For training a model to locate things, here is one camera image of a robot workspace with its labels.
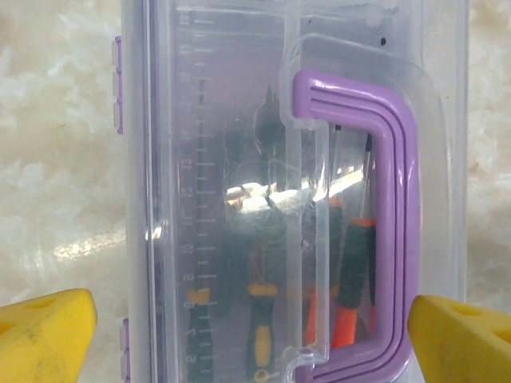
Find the screwdriver handle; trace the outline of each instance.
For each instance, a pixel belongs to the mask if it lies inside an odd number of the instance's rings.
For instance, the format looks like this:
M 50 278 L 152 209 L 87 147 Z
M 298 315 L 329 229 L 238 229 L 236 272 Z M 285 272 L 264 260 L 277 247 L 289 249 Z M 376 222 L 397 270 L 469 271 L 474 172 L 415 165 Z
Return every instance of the screwdriver handle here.
M 186 343 L 188 381 L 213 382 L 213 345 L 208 316 L 209 299 L 209 289 L 188 292 L 188 302 L 192 304 Z
M 376 309 L 374 304 L 376 302 L 376 221 L 373 220 L 373 224 L 369 229 L 369 262 L 368 262 L 368 274 L 369 274 L 369 297 L 371 304 L 371 317 L 370 317 L 370 330 L 374 332 L 376 327 Z
M 316 289 L 311 293 L 311 304 L 305 329 L 305 345 L 313 345 L 316 342 Z
M 330 198 L 330 288 L 339 284 L 339 260 L 341 258 L 341 242 L 343 233 L 343 202 L 335 197 Z
M 273 306 L 279 289 L 272 283 L 248 287 L 250 325 L 247 342 L 247 381 L 266 383 L 275 368 Z
M 338 313 L 332 349 L 355 342 L 358 307 L 367 275 L 372 219 L 353 219 L 348 225 L 339 276 Z

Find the screwdriver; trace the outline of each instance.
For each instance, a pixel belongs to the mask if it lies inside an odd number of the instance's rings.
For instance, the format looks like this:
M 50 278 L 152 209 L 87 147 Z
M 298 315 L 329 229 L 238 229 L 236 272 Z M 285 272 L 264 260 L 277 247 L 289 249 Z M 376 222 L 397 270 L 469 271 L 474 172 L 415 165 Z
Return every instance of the screwdriver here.
M 368 135 L 362 166 L 363 184 L 359 217 L 352 219 L 348 224 L 344 243 L 339 275 L 339 308 L 335 319 L 332 349 L 338 349 L 355 342 L 358 307 L 362 299 L 362 289 L 368 272 L 371 249 L 375 246 L 373 244 L 374 220 L 364 218 L 371 150 L 372 137 Z
M 371 187 L 369 190 L 370 195 L 375 190 L 374 187 Z M 371 304 L 371 313 L 370 313 L 370 331 L 374 332 L 376 328 L 376 309 L 375 309 L 375 301 L 376 301 L 376 220 L 372 220 L 372 226 L 370 228 L 370 241 L 369 241 L 369 265 L 368 265 L 368 275 L 369 275 L 369 297 Z

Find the orange handle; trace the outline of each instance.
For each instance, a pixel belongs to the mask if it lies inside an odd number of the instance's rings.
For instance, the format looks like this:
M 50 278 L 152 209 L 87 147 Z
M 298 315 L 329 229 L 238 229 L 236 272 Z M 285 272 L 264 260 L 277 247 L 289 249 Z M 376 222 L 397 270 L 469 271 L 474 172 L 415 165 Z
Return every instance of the orange handle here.
M 312 291 L 311 308 L 307 318 L 307 328 L 305 330 L 305 345 L 312 345 L 316 342 L 316 290 Z
M 357 309 L 347 309 L 340 306 L 335 319 L 334 336 L 331 349 L 339 349 L 355 343 L 357 328 Z

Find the clear plastic storage box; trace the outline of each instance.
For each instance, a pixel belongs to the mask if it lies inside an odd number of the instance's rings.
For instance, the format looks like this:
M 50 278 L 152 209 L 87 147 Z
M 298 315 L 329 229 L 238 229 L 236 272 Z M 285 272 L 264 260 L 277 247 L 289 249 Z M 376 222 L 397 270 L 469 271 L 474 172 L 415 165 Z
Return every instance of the clear plastic storage box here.
M 464 298 L 467 7 L 123 2 L 125 381 L 422 380 L 414 297 Z

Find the plastic box wall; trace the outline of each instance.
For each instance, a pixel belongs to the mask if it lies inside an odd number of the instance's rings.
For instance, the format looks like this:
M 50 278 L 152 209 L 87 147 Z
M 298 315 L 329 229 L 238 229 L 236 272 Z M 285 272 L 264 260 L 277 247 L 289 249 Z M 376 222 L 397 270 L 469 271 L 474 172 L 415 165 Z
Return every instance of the plastic box wall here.
M 329 29 L 328 23 L 318 26 L 315 32 L 327 33 L 348 41 L 361 40 L 367 44 L 367 36 L 349 27 L 350 22 L 360 22 L 357 6 L 368 2 L 343 2 L 350 5 L 339 12 L 335 20 L 344 21 L 346 29 Z M 244 8 L 248 2 L 212 2 L 209 6 Z M 283 12 L 286 3 L 275 3 L 275 13 Z M 331 13 L 332 5 L 323 2 L 303 2 L 303 20 L 310 25 L 322 15 Z M 467 5 L 464 1 L 388 1 L 374 2 L 374 9 L 366 23 L 377 25 L 384 14 L 396 25 L 386 34 L 388 52 L 411 60 L 431 76 L 442 100 L 443 120 L 446 128 L 447 168 L 439 168 L 438 174 L 448 180 L 449 196 L 446 211 L 440 222 L 447 222 L 442 232 L 434 226 L 435 217 L 426 210 L 422 234 L 421 292 L 464 298 L 465 276 L 465 99 L 466 99 L 466 23 Z M 161 227 L 168 217 L 154 215 L 155 201 L 165 200 L 158 188 L 160 173 L 158 164 L 168 161 L 168 153 L 162 152 L 155 139 L 158 126 L 170 126 L 171 111 L 168 100 L 172 99 L 169 74 L 176 52 L 175 28 L 169 15 L 173 3 L 168 1 L 137 1 L 123 3 L 123 68 L 124 68 L 124 119 L 128 141 L 129 206 L 128 249 L 130 270 L 130 334 L 132 371 L 137 380 L 151 381 L 156 361 L 152 358 L 157 338 L 152 291 L 154 262 L 152 258 L 157 241 L 151 234 Z M 254 14 L 252 4 L 247 11 Z M 375 45 L 380 39 L 373 39 Z M 240 52 L 246 47 L 240 46 Z M 435 184 L 422 182 L 422 194 L 433 195 Z M 175 201 L 166 202 L 170 209 Z M 416 362 L 400 377 L 400 381 L 420 381 Z

